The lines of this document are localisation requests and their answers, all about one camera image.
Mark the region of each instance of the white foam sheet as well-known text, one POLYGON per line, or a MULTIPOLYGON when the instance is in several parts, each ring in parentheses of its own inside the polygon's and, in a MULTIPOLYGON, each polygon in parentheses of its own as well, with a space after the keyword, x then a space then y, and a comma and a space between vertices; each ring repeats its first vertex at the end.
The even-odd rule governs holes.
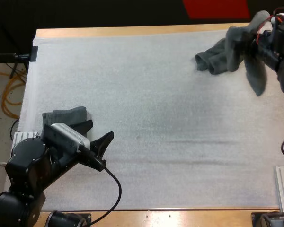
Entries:
MULTIPOLYGON (((42 113, 86 106, 90 140, 115 133, 104 158, 123 187, 119 209, 278 206, 284 94, 271 70, 261 97, 243 64, 197 71, 195 54, 224 36, 35 38, 19 129, 41 132, 42 113)), ((45 195, 44 210, 101 210, 118 187, 77 165, 45 195)))

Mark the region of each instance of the red panel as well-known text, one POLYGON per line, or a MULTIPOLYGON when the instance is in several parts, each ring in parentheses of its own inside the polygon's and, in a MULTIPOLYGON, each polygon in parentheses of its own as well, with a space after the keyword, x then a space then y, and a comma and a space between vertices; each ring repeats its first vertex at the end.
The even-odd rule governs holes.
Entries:
POLYGON ((182 0, 191 19, 249 18, 247 0, 182 0))

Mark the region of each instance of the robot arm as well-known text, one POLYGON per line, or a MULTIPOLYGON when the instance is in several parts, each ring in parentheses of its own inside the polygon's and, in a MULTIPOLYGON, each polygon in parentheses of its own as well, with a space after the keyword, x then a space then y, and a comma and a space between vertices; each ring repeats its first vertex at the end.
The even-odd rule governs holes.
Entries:
MULTIPOLYGON (((86 133, 92 121, 84 124, 86 133)), ((90 142, 66 124, 56 123, 45 125, 42 137, 19 142, 5 167, 11 187, 0 194, 0 227, 32 227, 45 201, 44 189, 77 163, 106 169, 102 156, 113 138, 111 131, 90 142)))

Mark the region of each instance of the wooden tabletop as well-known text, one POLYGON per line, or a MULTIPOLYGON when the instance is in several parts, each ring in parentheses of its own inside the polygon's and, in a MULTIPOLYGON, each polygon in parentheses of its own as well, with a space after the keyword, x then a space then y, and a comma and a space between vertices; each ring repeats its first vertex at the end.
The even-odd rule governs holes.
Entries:
MULTIPOLYGON (((118 35, 155 35, 184 32, 225 30, 237 24, 178 25, 178 26, 137 26, 137 27, 96 27, 38 29, 36 37, 93 37, 118 35)), ((279 211, 278 208, 207 208, 207 209, 166 209, 166 210, 123 210, 110 213, 95 227, 250 227, 252 212, 279 211)), ((95 220, 103 211, 90 211, 95 220)), ((44 227, 48 212, 42 212, 35 226, 44 227)))
POLYGON ((137 27, 85 27, 38 29, 36 37, 91 37, 116 35, 155 35, 182 32, 203 32, 226 30, 230 26, 246 26, 248 23, 209 24, 209 25, 170 25, 170 26, 137 26, 137 27))

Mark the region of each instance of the concrete floor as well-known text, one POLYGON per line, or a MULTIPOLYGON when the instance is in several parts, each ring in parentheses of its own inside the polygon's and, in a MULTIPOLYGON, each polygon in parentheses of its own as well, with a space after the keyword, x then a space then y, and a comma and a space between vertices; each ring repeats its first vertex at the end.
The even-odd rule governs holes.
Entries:
MULTIPOLYGON (((23 65, 18 65, 18 69, 25 70, 23 65)), ((0 72, 5 72, 10 74, 11 68, 9 68, 4 63, 0 63, 0 72)), ((13 122, 15 121, 15 119, 6 116, 1 109, 2 92, 8 81, 9 77, 0 75, 0 162, 6 162, 9 159, 10 149, 12 144, 9 133, 10 133, 10 128, 13 122)), ((23 99, 23 94, 24 94, 24 86, 16 88, 14 91, 12 91, 9 94, 8 98, 12 102, 19 102, 23 99)), ((20 115, 21 106, 12 106, 12 107, 9 106, 9 109, 13 113, 20 115)), ((17 124, 15 125, 13 131, 16 130, 17 130, 17 124)), ((6 179, 5 169, 0 166, 0 193, 3 190, 5 179, 6 179)))

